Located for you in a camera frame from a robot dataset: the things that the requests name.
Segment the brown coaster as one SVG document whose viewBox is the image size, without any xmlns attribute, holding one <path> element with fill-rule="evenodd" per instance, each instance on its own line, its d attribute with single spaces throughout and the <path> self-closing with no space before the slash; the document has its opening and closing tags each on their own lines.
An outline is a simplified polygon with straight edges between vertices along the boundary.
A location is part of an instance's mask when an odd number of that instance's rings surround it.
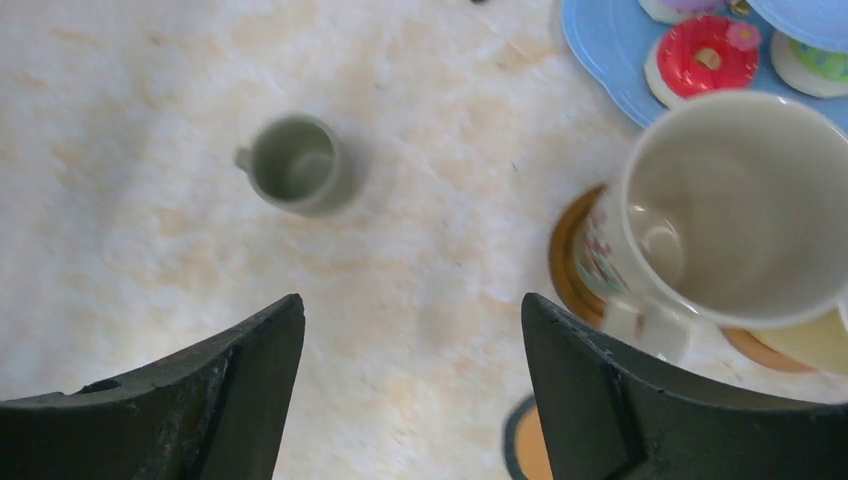
<svg viewBox="0 0 848 480">
<path fill-rule="evenodd" d="M 742 355 L 766 368 L 793 374 L 815 371 L 815 368 L 771 349 L 746 330 L 721 328 L 721 333 Z"/>
</svg>

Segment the large cream mug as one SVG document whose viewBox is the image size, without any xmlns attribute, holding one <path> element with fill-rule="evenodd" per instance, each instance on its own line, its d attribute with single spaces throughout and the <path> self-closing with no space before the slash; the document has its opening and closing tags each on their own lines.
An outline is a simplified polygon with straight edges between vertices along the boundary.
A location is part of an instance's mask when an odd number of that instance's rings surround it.
<svg viewBox="0 0 848 480">
<path fill-rule="evenodd" d="M 572 250 L 595 326 L 679 362 L 699 327 L 847 313 L 847 137 L 799 102 L 705 94 L 639 136 Z"/>
</svg>

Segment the orange smiley coaster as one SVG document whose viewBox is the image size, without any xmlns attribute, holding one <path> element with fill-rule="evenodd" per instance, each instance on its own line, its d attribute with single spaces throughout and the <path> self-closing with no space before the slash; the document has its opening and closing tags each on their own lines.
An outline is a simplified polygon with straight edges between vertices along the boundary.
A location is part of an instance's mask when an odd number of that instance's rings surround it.
<svg viewBox="0 0 848 480">
<path fill-rule="evenodd" d="M 533 394 L 521 400 L 507 415 L 502 453 L 512 480 L 553 479 Z"/>
</svg>

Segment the red donut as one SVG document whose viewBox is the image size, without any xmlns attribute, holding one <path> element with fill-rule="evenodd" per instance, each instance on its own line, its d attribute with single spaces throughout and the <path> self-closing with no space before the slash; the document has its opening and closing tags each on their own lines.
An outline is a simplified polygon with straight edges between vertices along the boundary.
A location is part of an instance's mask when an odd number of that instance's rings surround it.
<svg viewBox="0 0 848 480">
<path fill-rule="evenodd" d="M 757 26 L 718 15 L 692 17 L 671 27 L 650 49 L 644 75 L 668 108 L 703 94 L 750 87 L 760 67 Z"/>
</svg>

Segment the purple donut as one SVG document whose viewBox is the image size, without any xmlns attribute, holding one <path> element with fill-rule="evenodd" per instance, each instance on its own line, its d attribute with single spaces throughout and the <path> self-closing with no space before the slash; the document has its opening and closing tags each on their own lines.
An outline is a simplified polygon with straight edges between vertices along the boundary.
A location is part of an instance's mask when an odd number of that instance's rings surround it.
<svg viewBox="0 0 848 480">
<path fill-rule="evenodd" d="M 654 21 L 674 25 L 698 15 L 720 13 L 725 0 L 639 0 L 642 10 Z"/>
</svg>

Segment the orange-brown coaster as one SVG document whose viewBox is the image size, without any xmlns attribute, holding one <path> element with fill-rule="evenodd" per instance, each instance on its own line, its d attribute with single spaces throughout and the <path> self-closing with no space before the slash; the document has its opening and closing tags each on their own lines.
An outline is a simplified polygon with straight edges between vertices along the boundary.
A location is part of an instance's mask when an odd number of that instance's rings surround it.
<svg viewBox="0 0 848 480">
<path fill-rule="evenodd" d="M 576 198 L 556 222 L 549 242 L 548 267 L 554 289 L 573 315 L 599 329 L 605 303 L 581 280 L 573 247 L 589 212 L 604 190 L 597 185 Z"/>
</svg>

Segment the green donut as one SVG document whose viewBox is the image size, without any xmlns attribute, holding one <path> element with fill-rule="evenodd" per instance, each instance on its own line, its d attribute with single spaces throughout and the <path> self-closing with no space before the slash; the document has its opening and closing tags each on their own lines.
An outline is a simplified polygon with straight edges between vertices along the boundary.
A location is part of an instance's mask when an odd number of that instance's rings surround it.
<svg viewBox="0 0 848 480">
<path fill-rule="evenodd" d="M 847 54 L 811 47 L 781 32 L 772 35 L 772 65 L 791 88 L 830 99 L 847 95 Z"/>
</svg>

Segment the yellow mug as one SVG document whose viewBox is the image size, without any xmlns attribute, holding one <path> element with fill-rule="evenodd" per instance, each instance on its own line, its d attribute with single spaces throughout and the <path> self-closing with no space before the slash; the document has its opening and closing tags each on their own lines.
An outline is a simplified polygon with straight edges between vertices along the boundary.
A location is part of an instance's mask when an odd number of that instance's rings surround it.
<svg viewBox="0 0 848 480">
<path fill-rule="evenodd" d="M 801 325 L 750 333 L 772 350 L 808 367 L 847 374 L 846 305 Z"/>
</svg>

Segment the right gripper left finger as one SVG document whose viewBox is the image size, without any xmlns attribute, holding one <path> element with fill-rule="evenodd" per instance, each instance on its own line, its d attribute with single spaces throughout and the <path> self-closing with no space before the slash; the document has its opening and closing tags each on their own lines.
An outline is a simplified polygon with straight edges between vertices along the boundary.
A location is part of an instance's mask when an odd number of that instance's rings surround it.
<svg viewBox="0 0 848 480">
<path fill-rule="evenodd" d="M 5 479 L 269 479 L 304 344 L 300 296 L 73 394 L 1 405 Z"/>
</svg>

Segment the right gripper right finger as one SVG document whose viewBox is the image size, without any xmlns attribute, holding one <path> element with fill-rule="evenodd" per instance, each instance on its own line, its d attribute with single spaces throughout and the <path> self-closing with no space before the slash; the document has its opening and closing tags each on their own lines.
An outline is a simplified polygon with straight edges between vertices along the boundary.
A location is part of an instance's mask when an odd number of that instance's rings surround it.
<svg viewBox="0 0 848 480">
<path fill-rule="evenodd" d="M 616 340 L 536 293 L 521 322 L 557 479 L 843 479 L 847 408 L 745 390 Z"/>
</svg>

